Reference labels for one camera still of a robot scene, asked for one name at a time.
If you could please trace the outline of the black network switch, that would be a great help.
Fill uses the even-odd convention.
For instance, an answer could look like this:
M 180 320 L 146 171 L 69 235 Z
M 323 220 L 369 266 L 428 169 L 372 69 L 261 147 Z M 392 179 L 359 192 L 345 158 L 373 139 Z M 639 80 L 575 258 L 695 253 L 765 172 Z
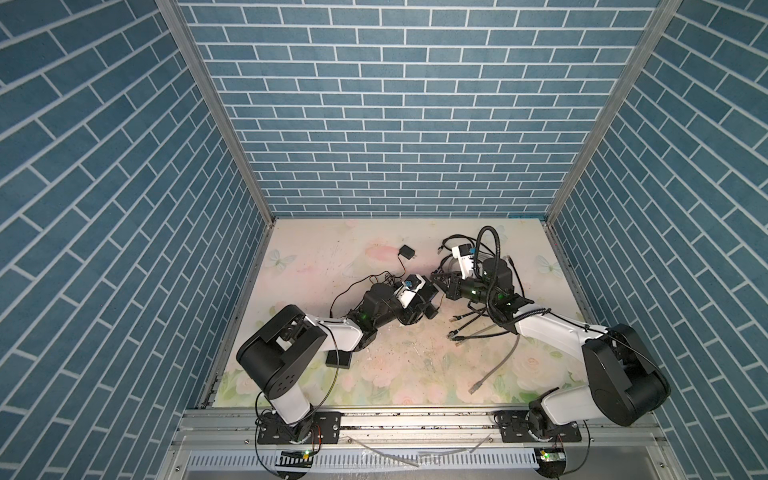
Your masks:
M 437 315 L 439 308 L 433 304 L 433 300 L 438 293 L 439 289 L 428 278 L 419 278 L 418 288 L 410 304 L 415 320 L 423 317 L 433 319 Z

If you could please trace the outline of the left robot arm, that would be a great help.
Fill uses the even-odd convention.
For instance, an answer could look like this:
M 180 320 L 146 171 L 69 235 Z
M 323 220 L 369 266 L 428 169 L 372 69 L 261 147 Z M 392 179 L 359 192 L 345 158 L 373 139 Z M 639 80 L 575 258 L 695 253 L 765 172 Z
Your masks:
M 373 284 L 343 317 L 317 317 L 287 305 L 244 341 L 236 361 L 283 423 L 294 426 L 314 413 L 298 382 L 316 354 L 327 352 L 332 366 L 346 368 L 348 357 L 368 347 L 391 322 L 409 326 L 422 317 L 434 318 L 437 293 L 426 277 L 411 274 Z

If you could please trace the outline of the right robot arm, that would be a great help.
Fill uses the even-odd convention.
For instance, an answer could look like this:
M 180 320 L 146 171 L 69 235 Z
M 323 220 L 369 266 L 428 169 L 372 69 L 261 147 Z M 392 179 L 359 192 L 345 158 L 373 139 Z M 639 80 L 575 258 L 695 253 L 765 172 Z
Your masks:
M 505 333 L 542 341 L 581 362 L 583 386 L 550 389 L 529 403 L 527 421 L 536 436 L 591 419 L 630 426 L 671 394 L 667 377 L 632 327 L 590 325 L 558 315 L 516 292 L 507 265 L 438 269 L 430 280 L 450 300 L 484 305 Z

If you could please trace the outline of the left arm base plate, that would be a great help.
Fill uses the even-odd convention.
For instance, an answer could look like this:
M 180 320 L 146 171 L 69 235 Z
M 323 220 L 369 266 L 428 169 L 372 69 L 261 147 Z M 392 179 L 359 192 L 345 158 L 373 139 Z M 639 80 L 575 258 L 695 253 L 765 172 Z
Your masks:
M 264 410 L 257 416 L 257 442 L 263 445 L 337 444 L 341 429 L 340 412 L 319 411 L 294 425 L 276 412 Z

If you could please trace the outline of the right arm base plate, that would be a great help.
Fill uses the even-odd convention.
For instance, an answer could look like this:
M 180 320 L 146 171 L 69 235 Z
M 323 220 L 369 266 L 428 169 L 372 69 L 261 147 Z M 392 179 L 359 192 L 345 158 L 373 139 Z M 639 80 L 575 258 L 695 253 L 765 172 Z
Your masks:
M 504 443 L 580 442 L 582 435 L 578 425 L 571 422 L 555 425 L 539 413 L 529 410 L 499 410 L 491 418 L 499 429 Z

